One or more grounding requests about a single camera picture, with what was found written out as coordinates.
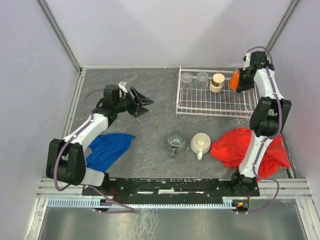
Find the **orange enamel mug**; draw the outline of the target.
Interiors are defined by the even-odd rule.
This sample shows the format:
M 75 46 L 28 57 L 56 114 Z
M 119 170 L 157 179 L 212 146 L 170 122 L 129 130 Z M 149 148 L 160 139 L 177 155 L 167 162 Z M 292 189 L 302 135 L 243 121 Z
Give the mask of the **orange enamel mug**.
M 240 69 L 235 70 L 229 80 L 229 88 L 233 91 L 236 91 L 239 85 L 240 73 Z

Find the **white wire dish rack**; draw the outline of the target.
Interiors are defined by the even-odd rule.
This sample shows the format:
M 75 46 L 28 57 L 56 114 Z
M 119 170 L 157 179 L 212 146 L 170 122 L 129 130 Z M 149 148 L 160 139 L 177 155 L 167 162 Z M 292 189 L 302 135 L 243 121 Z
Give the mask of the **white wire dish rack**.
M 207 72 L 209 75 L 207 89 L 195 89 L 195 80 L 198 72 Z M 193 88 L 181 88 L 181 74 L 191 73 L 193 76 Z M 224 87 L 218 93 L 211 92 L 209 85 L 216 73 L 225 76 Z M 250 89 L 238 93 L 229 88 L 229 81 L 234 70 L 229 69 L 192 69 L 179 68 L 178 84 L 175 104 L 176 115 L 202 115 L 202 116 L 219 116 L 219 117 L 235 117 L 250 119 L 252 113 L 258 103 L 257 90 Z

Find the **steel tin cup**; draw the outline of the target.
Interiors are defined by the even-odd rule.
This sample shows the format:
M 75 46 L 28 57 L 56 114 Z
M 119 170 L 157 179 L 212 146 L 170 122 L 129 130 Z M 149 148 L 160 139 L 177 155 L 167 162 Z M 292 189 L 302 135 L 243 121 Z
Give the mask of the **steel tin cup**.
M 225 76 L 222 73 L 215 73 L 210 80 L 209 89 L 213 93 L 222 91 L 225 85 Z

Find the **clear plastic cup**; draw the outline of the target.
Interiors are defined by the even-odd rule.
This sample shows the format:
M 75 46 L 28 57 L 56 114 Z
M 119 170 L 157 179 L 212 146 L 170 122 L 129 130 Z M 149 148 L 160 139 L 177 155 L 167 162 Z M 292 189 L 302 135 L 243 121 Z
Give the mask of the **clear plastic cup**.
M 193 88 L 193 75 L 189 72 L 184 72 L 180 76 L 180 87 L 184 90 L 190 90 Z
M 209 74 L 205 71 L 200 71 L 196 75 L 194 87 L 197 90 L 206 90 L 209 85 Z

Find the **grey-green glazed mug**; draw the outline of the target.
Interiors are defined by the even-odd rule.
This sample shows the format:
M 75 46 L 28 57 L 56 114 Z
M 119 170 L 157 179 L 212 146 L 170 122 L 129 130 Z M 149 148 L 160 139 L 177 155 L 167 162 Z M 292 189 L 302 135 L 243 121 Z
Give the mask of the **grey-green glazed mug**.
M 167 148 L 171 158 L 174 158 L 176 153 L 181 152 L 185 147 L 186 137 L 180 131 L 172 131 L 167 136 Z

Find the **cream ceramic mug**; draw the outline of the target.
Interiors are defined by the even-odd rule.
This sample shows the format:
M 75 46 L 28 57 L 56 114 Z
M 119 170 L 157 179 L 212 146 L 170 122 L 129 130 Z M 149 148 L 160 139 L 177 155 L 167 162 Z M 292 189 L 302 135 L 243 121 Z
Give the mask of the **cream ceramic mug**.
M 197 133 L 190 142 L 191 150 L 197 155 L 197 160 L 200 161 L 203 155 L 206 154 L 211 147 L 211 139 L 205 133 Z

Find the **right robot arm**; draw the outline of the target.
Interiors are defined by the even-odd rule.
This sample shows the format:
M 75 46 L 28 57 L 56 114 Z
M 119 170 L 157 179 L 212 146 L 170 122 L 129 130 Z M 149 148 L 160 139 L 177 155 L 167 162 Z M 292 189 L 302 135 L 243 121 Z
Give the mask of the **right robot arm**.
M 259 101 L 249 121 L 248 149 L 231 177 L 231 190 L 236 195 L 257 191 L 260 164 L 271 142 L 282 133 L 292 107 L 277 87 L 273 59 L 266 48 L 249 49 L 243 61 L 243 67 L 233 73 L 229 88 L 237 93 L 257 88 Z

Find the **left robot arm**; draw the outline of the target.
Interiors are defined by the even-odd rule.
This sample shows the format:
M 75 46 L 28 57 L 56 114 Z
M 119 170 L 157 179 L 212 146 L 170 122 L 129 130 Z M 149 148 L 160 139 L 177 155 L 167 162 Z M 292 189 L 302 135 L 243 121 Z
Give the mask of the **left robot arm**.
M 107 179 L 104 171 L 87 167 L 85 150 L 92 141 L 117 119 L 120 113 L 127 112 L 137 118 L 149 110 L 154 101 L 134 87 L 126 89 L 124 82 L 108 84 L 102 88 L 103 97 L 96 107 L 89 110 L 88 119 L 74 132 L 62 139 L 54 138 L 48 147 L 46 176 L 53 180 L 58 191 L 64 189 L 58 183 L 100 187 Z

